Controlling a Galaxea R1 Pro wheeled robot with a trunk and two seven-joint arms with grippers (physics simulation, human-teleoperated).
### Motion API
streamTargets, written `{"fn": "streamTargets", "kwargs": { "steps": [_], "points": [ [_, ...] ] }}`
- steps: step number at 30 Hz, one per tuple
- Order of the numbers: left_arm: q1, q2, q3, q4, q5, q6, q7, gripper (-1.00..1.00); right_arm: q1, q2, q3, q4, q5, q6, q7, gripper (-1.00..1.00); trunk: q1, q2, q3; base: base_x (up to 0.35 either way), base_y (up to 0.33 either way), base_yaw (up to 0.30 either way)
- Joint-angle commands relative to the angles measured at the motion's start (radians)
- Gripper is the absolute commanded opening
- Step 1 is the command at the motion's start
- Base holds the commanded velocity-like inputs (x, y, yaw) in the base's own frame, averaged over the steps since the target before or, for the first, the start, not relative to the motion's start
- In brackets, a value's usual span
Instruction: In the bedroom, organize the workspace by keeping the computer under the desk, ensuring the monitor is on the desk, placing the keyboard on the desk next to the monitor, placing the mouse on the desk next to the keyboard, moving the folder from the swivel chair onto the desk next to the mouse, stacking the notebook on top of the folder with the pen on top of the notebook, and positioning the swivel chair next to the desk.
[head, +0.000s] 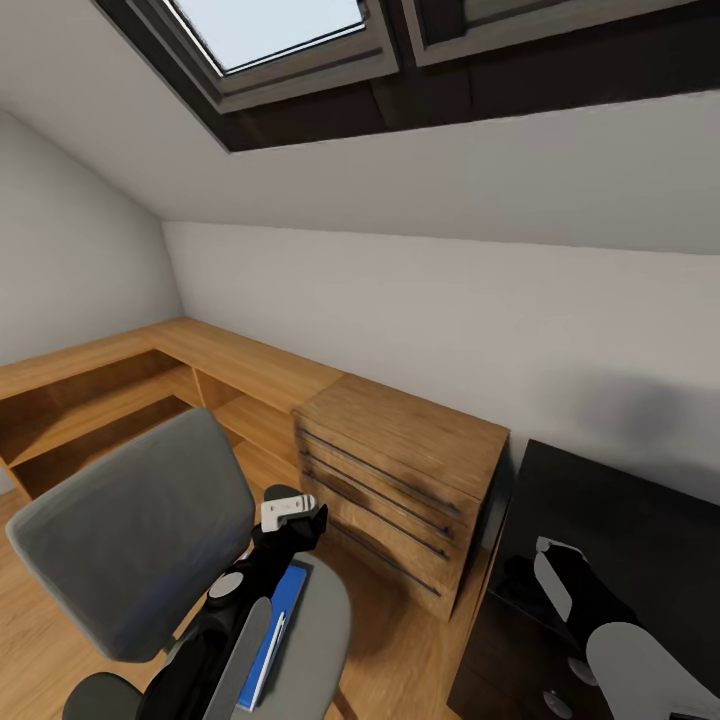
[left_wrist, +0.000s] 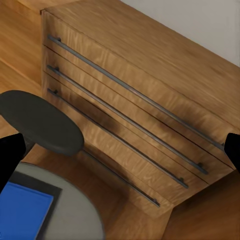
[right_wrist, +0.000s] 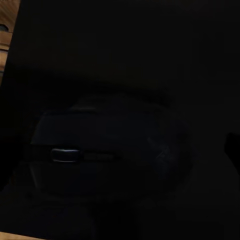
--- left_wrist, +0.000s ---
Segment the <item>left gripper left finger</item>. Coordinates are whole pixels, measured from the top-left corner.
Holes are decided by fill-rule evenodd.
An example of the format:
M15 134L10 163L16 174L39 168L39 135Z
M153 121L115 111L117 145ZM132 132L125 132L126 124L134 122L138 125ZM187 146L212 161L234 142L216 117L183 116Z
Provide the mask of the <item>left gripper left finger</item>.
M22 133L0 138L0 193L26 153Z

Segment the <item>folder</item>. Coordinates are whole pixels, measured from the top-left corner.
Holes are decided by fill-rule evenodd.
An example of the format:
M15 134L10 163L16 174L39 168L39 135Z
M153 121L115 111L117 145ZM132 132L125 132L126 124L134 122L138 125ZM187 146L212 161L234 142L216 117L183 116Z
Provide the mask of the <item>folder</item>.
M7 182L0 193L0 240L36 240L54 196Z

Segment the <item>swivel chair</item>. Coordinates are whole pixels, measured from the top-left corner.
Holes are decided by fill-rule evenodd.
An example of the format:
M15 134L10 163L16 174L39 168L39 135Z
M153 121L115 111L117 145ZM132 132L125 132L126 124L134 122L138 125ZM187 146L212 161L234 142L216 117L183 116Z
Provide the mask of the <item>swivel chair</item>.
M26 152L8 182L53 196L36 240L106 240L101 214L78 186L22 160L38 144L59 155L75 155L85 144L80 128L45 99L22 90L0 94L0 115L22 133Z

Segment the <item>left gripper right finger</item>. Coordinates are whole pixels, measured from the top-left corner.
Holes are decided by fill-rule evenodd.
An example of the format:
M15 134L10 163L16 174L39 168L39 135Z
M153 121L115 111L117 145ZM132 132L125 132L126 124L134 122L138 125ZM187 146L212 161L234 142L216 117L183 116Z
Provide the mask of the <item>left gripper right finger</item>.
M240 173L240 135L229 133L225 141L224 150Z

